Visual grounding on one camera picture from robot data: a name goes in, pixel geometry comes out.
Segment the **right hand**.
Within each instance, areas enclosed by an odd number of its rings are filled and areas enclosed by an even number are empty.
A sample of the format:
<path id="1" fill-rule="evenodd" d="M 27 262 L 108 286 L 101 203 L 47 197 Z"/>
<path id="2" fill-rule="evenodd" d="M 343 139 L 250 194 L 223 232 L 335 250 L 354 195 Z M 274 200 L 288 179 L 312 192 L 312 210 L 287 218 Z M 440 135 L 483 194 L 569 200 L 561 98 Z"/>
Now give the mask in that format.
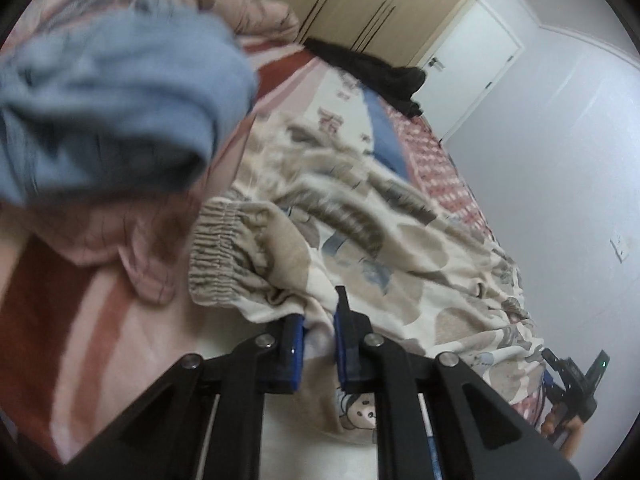
<path id="1" fill-rule="evenodd" d="M 554 434 L 556 425 L 561 419 L 558 415 L 559 409 L 559 405 L 555 405 L 541 423 L 539 431 L 544 437 L 549 437 Z M 563 422 L 561 427 L 567 433 L 567 437 L 560 447 L 560 453 L 567 460 L 570 460 L 576 454 L 579 445 L 582 443 L 582 438 L 585 434 L 585 424 L 578 416 L 575 416 L 568 422 Z"/>

